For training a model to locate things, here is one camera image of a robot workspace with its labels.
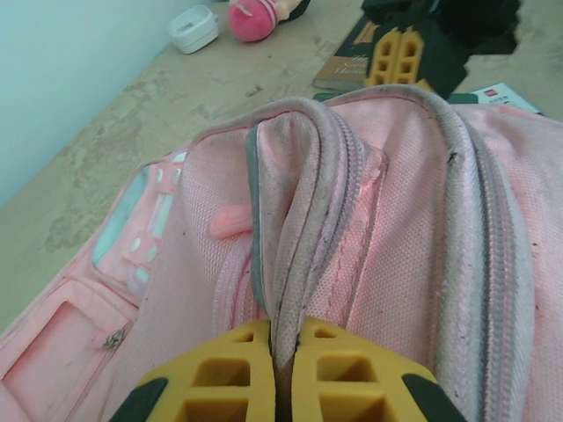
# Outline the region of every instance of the white wall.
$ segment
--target white wall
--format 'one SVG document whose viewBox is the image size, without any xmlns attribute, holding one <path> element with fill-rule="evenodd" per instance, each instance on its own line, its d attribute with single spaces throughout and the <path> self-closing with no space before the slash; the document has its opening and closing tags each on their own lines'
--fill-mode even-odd
<svg viewBox="0 0 563 422">
<path fill-rule="evenodd" d="M 0 0 L 0 207 L 210 0 Z"/>
</svg>

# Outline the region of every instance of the backpack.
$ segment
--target backpack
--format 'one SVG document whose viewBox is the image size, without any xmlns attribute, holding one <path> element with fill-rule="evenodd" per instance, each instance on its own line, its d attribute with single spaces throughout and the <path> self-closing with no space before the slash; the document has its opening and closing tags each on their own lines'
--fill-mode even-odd
<svg viewBox="0 0 563 422">
<path fill-rule="evenodd" d="M 387 85 L 286 98 L 143 166 L 0 338 L 0 420 L 108 420 L 144 373 L 305 316 L 430 369 L 468 421 L 559 420 L 563 126 Z"/>
</svg>

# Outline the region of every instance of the beige surface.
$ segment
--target beige surface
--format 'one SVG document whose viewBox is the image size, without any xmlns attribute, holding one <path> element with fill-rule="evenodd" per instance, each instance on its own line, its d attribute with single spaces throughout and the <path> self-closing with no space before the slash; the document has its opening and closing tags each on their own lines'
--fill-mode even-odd
<svg viewBox="0 0 563 422">
<path fill-rule="evenodd" d="M 276 98 L 316 92 L 311 79 L 360 16 L 360 4 L 313 0 L 302 18 L 253 45 L 230 36 L 222 4 L 219 40 L 189 56 L 167 48 L 0 210 L 0 329 L 90 237 L 140 164 L 213 123 Z M 563 120 L 563 2 L 529 0 L 521 15 L 517 52 L 472 58 L 459 91 L 504 81 Z"/>
</svg>

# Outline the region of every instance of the pink toy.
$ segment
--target pink toy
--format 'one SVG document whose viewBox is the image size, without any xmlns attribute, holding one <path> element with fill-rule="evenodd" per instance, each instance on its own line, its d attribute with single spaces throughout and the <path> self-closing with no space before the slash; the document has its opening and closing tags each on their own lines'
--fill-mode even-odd
<svg viewBox="0 0 563 422">
<path fill-rule="evenodd" d="M 264 40 L 284 20 L 300 17 L 311 0 L 230 0 L 229 28 L 245 42 Z"/>
</svg>

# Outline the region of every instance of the black plastic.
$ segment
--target black plastic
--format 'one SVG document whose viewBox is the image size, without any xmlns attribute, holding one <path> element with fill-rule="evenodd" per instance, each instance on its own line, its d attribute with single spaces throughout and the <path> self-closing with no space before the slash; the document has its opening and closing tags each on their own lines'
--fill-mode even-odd
<svg viewBox="0 0 563 422">
<path fill-rule="evenodd" d="M 433 20 L 468 55 L 509 55 L 517 45 L 520 5 L 520 0 L 364 0 L 362 9 L 378 25 Z"/>
<path fill-rule="evenodd" d="M 469 55 L 458 48 L 433 20 L 415 24 L 413 29 L 424 40 L 417 81 L 425 79 L 436 94 L 448 98 L 467 77 L 464 66 Z"/>
<path fill-rule="evenodd" d="M 109 422 L 146 422 L 168 385 L 166 378 L 155 378 L 129 393 Z"/>
<path fill-rule="evenodd" d="M 290 22 L 301 17 L 307 8 L 309 7 L 309 3 L 311 0 L 303 0 L 290 14 L 289 18 L 285 22 Z"/>
<path fill-rule="evenodd" d="M 428 422 L 467 422 L 435 382 L 414 374 L 403 375 L 403 382 Z"/>
</svg>

